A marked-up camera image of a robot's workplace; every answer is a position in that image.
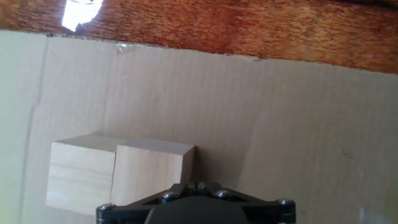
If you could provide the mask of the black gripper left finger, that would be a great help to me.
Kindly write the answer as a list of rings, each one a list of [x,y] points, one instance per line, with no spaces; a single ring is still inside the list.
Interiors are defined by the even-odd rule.
[[[169,189],[128,205],[117,206],[114,203],[106,203],[96,209],[96,224],[145,223],[156,206],[194,196],[197,193],[199,193],[198,182],[173,184]]]

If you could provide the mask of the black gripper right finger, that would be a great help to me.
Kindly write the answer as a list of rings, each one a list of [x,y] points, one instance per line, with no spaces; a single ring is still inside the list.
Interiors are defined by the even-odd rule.
[[[198,194],[237,206],[243,211],[249,223],[295,223],[295,201],[291,199],[262,200],[222,187],[216,182],[199,182]]]

